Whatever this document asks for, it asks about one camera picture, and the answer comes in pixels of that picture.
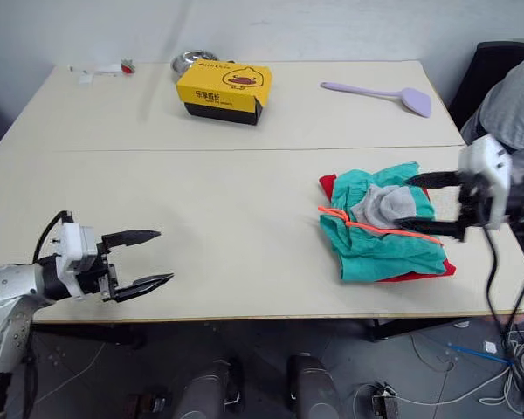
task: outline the white table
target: white table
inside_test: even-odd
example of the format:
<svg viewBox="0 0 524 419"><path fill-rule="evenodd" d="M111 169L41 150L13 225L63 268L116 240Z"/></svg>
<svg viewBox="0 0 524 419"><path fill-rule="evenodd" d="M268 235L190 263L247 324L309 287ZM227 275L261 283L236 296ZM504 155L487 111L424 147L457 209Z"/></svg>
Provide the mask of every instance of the white table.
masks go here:
<svg viewBox="0 0 524 419"><path fill-rule="evenodd" d="M484 238L443 239L449 278L346 284L318 224L327 202L318 178L419 161L454 169L459 147L342 150L0 153L0 264L26 263L49 219L73 211L98 235L125 229L162 236L116 249L122 282L173 271L155 292L123 304L60 301L46 321L367 318L487 314L491 261ZM439 217L455 215L454 189L434 190ZM507 226L493 287L500 313L514 303L524 257Z"/></svg>
<svg viewBox="0 0 524 419"><path fill-rule="evenodd" d="M268 106L256 127L188 115L169 65L138 65L132 77L56 68L0 152L445 147L464 142L417 61L274 62ZM432 99L429 119L399 100L322 89L336 81L378 90L415 87Z"/></svg>

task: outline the gray shirt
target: gray shirt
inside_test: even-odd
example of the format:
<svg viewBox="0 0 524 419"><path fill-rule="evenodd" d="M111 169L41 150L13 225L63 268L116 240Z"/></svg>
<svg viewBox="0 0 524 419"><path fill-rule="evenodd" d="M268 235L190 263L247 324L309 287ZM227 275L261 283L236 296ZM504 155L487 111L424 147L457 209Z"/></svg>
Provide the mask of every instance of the gray shirt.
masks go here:
<svg viewBox="0 0 524 419"><path fill-rule="evenodd" d="M495 85L475 114L462 127L466 143L484 132L518 151L512 154L514 178L524 175L524 61Z"/></svg>

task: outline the white cable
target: white cable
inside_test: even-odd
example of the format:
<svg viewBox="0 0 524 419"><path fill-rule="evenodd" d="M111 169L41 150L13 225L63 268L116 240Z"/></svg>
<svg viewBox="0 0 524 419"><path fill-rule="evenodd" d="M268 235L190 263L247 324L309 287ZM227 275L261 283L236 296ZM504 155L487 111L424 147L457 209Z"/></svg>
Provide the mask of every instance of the white cable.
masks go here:
<svg viewBox="0 0 524 419"><path fill-rule="evenodd" d="M357 395L359 394L362 388L366 388L366 387L372 387L374 389L377 389L375 384L370 384L370 383L362 384L361 386L359 386L357 391L355 391L355 395L353 396L353 403L351 404L351 409L353 410L353 419L357 419L357 413L355 412L355 402L357 401Z"/></svg>
<svg viewBox="0 0 524 419"><path fill-rule="evenodd" d="M487 381L484 381L483 383L479 384L478 387L471 389L470 391L468 391L467 393L464 393L463 395L461 395L460 397L458 397L456 399L447 400L445 402L437 402L437 403L414 402L413 400L404 399L403 397L400 397L399 395L397 395L396 398L398 400L401 400L402 402L407 402L407 403L411 403L411 404L417 404L419 406L443 406L445 404L452 404L452 403L456 403L456 402L460 402L460 401L464 400L468 395L472 395L473 393L475 393L479 389L485 387L487 384L490 384L493 381L498 380L500 377L502 377L503 375L505 375L509 371L510 371L510 367L506 367L505 370L502 373L495 375L493 378L490 378Z"/></svg>
<svg viewBox="0 0 524 419"><path fill-rule="evenodd" d="M55 389L49 391L46 395L42 395L41 397L39 397L34 405L37 405L38 403L41 403L44 399L46 399L49 395L53 395L54 393L56 393L57 391L59 391L60 389L62 389L63 387L65 387L67 384L69 384L70 382L74 381L76 378L80 377L81 375L85 374L87 372L87 370L89 370L89 368L91 368L93 366L93 364L95 363L95 361L97 360L97 358L99 358L99 355L101 354L101 351L103 350L103 348L105 347L105 343L101 344L101 346L99 347L99 349L97 350L97 353L95 354L95 356L93 357L93 359L91 360L91 362L89 363L89 365L87 367L85 367L84 369L82 369L81 371L79 371L76 375L70 377L69 379L67 379L66 381L64 381L62 384L60 384L58 387L56 387ZM20 410L19 412L17 412L13 417L18 417L20 416L21 414L23 413L22 410Z"/></svg>
<svg viewBox="0 0 524 419"><path fill-rule="evenodd" d="M521 412L518 410L510 401L509 395L511 393L512 388L518 388L518 385L516 384L516 376L522 376L524 375L524 342L519 343L517 340L513 340L510 338L511 334L518 333L517 330L512 330L508 333L508 343L511 345L513 349L513 356L515 359L515 363L511 367L505 368L504 371L502 371L500 374L495 375L494 377L490 378L487 381L484 381L483 383L479 384L478 387L473 388L472 390L468 391L467 393L461 395L460 397L453 399L453 400L447 400L445 402L437 402L437 403L425 403L425 402L415 402L413 400L405 399L403 397L400 397L399 395L396 396L398 400L401 400L402 402L407 402L411 404L416 404L419 406L443 406L445 404L452 404L456 402L460 402L464 400L469 395L472 395L476 391L480 390L487 384L490 384L494 381L497 381L499 378L503 377L505 374L508 374L507 380L505 381L505 384L503 386L503 394L501 397L482 397L478 399L478 402L485 405L485 406L499 406L503 403L506 403L508 408L512 410L516 415L524 415L524 412Z"/></svg>

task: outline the metal bowl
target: metal bowl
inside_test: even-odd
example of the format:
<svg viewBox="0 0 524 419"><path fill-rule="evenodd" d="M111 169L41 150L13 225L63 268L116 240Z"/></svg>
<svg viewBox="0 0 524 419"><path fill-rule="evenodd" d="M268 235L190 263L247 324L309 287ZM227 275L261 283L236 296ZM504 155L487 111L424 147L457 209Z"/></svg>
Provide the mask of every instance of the metal bowl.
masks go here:
<svg viewBox="0 0 524 419"><path fill-rule="evenodd" d="M190 68L190 66L197 59L200 59L200 58L211 59L211 60L217 61L217 56L208 51L203 51L203 50L186 51L180 55L177 55L173 59L173 62L171 63L171 67L178 74L178 76L181 77Z"/></svg>

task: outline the lavender spatula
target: lavender spatula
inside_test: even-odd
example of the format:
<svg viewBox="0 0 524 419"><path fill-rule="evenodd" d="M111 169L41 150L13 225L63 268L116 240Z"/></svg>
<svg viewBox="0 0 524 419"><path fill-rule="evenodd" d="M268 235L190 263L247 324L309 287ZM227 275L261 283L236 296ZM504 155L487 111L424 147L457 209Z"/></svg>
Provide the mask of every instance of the lavender spatula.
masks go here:
<svg viewBox="0 0 524 419"><path fill-rule="evenodd" d="M428 94L406 87L400 92L379 92L377 90L364 89L362 87L341 85L339 83L323 82L321 87L338 92L376 94L379 96L393 96L402 99L402 103L418 115L429 118L431 116L431 98Z"/></svg>

